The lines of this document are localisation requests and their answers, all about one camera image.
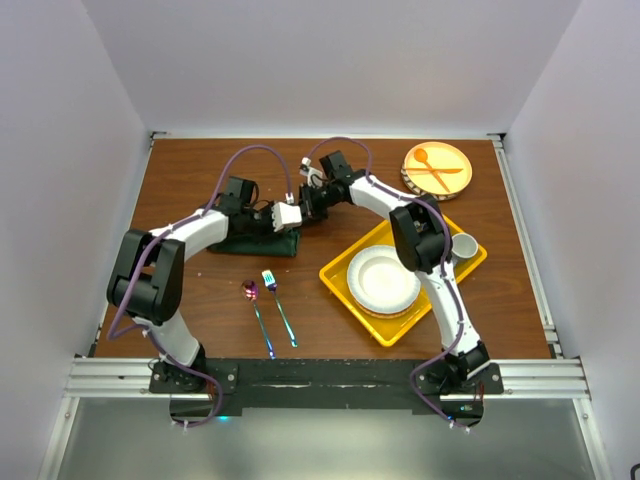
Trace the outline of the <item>dark green cloth napkin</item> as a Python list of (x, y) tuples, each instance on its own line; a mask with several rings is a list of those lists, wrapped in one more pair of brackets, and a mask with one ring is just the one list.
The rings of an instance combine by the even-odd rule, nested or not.
[(299, 241), (300, 232), (290, 229), (266, 236), (251, 234), (232, 236), (220, 243), (209, 245), (207, 250), (232, 255), (295, 257)]

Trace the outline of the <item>iridescent metal fork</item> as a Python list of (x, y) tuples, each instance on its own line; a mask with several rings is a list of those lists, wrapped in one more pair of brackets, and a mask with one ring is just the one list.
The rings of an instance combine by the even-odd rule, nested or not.
[(261, 272), (261, 276), (264, 282), (265, 287), (267, 288), (267, 290), (272, 294), (276, 307), (280, 313), (280, 316), (282, 318), (282, 321), (284, 323), (284, 327), (287, 331), (287, 334), (289, 336), (289, 340), (291, 343), (291, 346), (293, 348), (297, 348), (298, 347), (298, 340), (296, 337), (296, 334), (294, 332), (294, 329), (292, 327), (292, 325), (289, 322), (289, 319), (285, 313), (285, 310), (283, 308), (283, 305), (280, 301), (280, 298), (278, 296), (278, 283), (277, 280), (275, 278), (275, 275), (273, 274), (273, 272), (271, 270), (263, 270)]

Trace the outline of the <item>iridescent metal spoon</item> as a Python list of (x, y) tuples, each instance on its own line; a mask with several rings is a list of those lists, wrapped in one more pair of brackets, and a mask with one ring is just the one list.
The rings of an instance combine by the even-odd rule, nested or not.
[(271, 360), (276, 359), (275, 349), (267, 332), (261, 311), (259, 309), (257, 300), (259, 295), (259, 288), (255, 281), (253, 280), (245, 280), (242, 282), (242, 293), (243, 296), (251, 303), (255, 316), (258, 320), (258, 324), (266, 345), (266, 349), (268, 351), (268, 356)]

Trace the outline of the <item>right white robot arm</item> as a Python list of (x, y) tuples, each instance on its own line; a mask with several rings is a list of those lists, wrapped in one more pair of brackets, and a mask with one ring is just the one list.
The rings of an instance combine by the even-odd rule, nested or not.
[(467, 313), (455, 279), (452, 235), (435, 198), (405, 194), (377, 179), (367, 169), (354, 170), (340, 151), (320, 159), (325, 177), (315, 178), (305, 158), (300, 173), (298, 205), (304, 222), (328, 216), (339, 204), (367, 209), (390, 222), (401, 264), (426, 291), (441, 334), (443, 352), (417, 368), (437, 373), (447, 387), (469, 392), (490, 363), (486, 346)]

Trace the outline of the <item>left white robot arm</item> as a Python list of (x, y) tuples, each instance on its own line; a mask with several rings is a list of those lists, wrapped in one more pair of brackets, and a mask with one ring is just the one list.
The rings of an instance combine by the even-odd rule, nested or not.
[(241, 237), (274, 237), (300, 221), (299, 212), (289, 210), (291, 196), (261, 204), (257, 192), (255, 182), (232, 177), (192, 214), (158, 229), (131, 228), (119, 247), (106, 291), (116, 309), (107, 338), (141, 331), (159, 354), (160, 377), (185, 392), (218, 388), (204, 347), (180, 313), (187, 260)]

